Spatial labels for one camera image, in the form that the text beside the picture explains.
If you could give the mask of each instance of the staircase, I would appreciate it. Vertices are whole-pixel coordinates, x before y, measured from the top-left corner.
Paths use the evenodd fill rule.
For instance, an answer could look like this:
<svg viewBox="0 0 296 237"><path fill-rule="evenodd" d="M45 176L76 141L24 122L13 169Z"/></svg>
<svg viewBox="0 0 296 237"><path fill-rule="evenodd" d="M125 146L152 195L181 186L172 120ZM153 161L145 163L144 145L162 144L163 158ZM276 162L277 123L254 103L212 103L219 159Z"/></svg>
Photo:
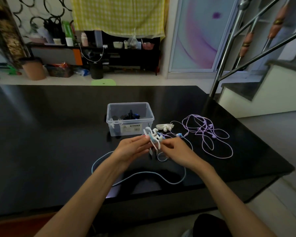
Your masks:
<svg viewBox="0 0 296 237"><path fill-rule="evenodd" d="M218 103L236 118L296 111L296 63L272 60L260 82L224 83Z"/></svg>

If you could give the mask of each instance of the glossy black tabletop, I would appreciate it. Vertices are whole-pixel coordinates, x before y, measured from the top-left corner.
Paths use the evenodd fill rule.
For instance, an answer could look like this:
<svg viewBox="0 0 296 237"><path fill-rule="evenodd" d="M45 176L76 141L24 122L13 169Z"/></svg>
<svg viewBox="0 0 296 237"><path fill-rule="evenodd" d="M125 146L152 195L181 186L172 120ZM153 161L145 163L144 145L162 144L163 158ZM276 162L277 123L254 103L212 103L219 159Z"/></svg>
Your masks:
<svg viewBox="0 0 296 237"><path fill-rule="evenodd" d="M148 102L155 116L153 126L198 114L227 131L226 142L234 151L229 159L206 154L200 136L187 136L194 151L226 182L294 169L196 86L0 85L0 215L64 205L91 175L95 160L118 145L120 139L110 136L105 115L109 103L120 102ZM173 132L186 133L179 124ZM229 148L214 143L213 154L230 155ZM156 171L170 182L184 174L183 167L172 161L145 155L120 179L138 171ZM203 187L190 170L178 185L157 175L139 174L112 188L106 202Z"/></svg>

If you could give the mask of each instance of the forearm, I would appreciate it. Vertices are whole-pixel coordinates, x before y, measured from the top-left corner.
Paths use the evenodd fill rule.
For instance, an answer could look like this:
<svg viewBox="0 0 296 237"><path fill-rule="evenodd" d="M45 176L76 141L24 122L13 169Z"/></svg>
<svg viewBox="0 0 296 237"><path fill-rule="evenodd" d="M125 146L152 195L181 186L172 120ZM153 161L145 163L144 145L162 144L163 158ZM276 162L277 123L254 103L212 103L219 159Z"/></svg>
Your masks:
<svg viewBox="0 0 296 237"><path fill-rule="evenodd" d="M36 234L42 236L86 236L93 219L120 171L113 158L106 159L77 193Z"/></svg>
<svg viewBox="0 0 296 237"><path fill-rule="evenodd" d="M234 237L275 236L223 182L212 166L200 159L194 171L204 181Z"/></svg>

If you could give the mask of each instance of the person's left hand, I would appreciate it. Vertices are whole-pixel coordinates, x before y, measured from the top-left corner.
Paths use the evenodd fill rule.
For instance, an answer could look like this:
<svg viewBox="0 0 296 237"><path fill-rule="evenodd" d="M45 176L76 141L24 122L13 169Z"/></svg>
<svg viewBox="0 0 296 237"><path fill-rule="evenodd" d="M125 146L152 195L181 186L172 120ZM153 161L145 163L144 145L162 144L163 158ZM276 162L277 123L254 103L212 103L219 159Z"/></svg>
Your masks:
<svg viewBox="0 0 296 237"><path fill-rule="evenodd" d="M124 172L132 161L148 153L150 147L152 147L152 144L149 136L139 135L133 138L123 139L110 158L116 160L120 171Z"/></svg>

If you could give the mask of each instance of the metal handrail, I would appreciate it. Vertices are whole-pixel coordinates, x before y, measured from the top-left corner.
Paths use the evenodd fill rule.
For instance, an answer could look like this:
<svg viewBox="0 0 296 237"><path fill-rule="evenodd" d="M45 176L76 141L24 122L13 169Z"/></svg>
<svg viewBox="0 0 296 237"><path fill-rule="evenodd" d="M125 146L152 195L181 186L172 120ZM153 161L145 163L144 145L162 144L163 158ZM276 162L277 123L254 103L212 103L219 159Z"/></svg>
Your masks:
<svg viewBox="0 0 296 237"><path fill-rule="evenodd" d="M286 0L284 6L281 8L280 12L278 13L278 17L277 19L275 20L275 22L273 23L273 26L272 27L275 27L276 25L278 26L277 30L275 31L275 35L272 35L271 36L271 32L272 32L272 29L270 30L270 34L268 36L268 40L263 48L263 51L261 54L255 56L254 58L252 58L251 60L249 60L247 63L241 65L240 67L238 67L239 65L239 62L240 60L238 60L237 62L237 67L230 71L229 73L227 73L226 75L222 76L222 73L223 73L223 70L225 68L225 65L226 65L226 61L227 61L227 58L230 54L230 51L231 51L231 47L233 45L233 41L235 39L235 37L237 37L241 32L243 32L246 28L248 28L252 23L253 23L253 26L250 30L253 30L254 29L254 23L257 21L257 19L262 15L264 14L266 11L268 11L274 4L276 4L279 0L273 0L271 1L268 5L266 5L260 12L258 12L247 24L245 24L243 27L241 27L238 31L236 31L238 29L238 25L241 21L241 18L242 16L244 15L244 12L245 10L248 8L248 6L250 5L250 1L251 0L241 0L239 5L238 5L238 13L237 13L237 17L236 17L236 20L234 22L234 25L233 25L233 28L231 30L231 34L230 34L230 37L227 41L227 44L226 44L226 48L225 50L223 51L223 54L222 54L222 58L221 58L221 61L220 61L220 64L218 66L218 70L217 70L217 73L216 73L216 76L215 76L215 79L214 79L214 83L213 83L213 86L210 90L210 93L209 93L209 96L210 97L214 97L215 93L216 93L216 90L217 90L217 87L218 87L218 84L221 80L225 79L226 77L234 74L235 72L239 71L240 69L246 67L247 65L257 61L258 59L264 57L265 55L271 53L272 51L282 47L283 45L287 44L288 42L296 39L296 33L294 33L293 35L291 35L290 37L288 37L287 39L283 40L282 42L276 44L274 47L266 50L266 48L269 47L272 39L274 38L274 36L278 33L278 31L280 30L281 26L282 26L282 23L283 23L283 19L281 19L280 21L278 20L278 17L283 17L285 16L285 13L283 14L283 10L284 10L284 7L286 8L287 5L288 5L288 2L290 0Z"/></svg>

